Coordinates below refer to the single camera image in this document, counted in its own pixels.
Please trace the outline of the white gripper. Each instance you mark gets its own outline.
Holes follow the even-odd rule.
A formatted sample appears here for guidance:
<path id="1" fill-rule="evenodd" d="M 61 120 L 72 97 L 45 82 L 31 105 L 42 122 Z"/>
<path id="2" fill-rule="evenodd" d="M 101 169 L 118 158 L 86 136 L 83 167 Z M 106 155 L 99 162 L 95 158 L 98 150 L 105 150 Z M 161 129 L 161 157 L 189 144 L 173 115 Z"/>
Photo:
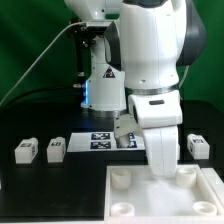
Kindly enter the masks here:
<path id="1" fill-rule="evenodd" d="M 122 146 L 130 144 L 130 133 L 143 137 L 151 174 L 174 176 L 179 151 L 178 125 L 182 123 L 179 91 L 128 97 L 129 113 L 114 120 L 114 137 Z"/>

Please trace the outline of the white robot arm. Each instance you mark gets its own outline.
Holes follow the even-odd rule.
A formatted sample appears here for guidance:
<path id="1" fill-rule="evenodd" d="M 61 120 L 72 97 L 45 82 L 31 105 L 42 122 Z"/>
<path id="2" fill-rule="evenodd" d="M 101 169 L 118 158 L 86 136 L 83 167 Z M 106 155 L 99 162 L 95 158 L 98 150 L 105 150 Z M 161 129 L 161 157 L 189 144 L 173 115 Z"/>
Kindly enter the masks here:
<path id="1" fill-rule="evenodd" d="M 82 21 L 91 76 L 81 107 L 113 116 L 114 137 L 143 137 L 151 173 L 175 174 L 182 123 L 178 66 L 202 53 L 206 35 L 192 0 L 64 0 Z"/>

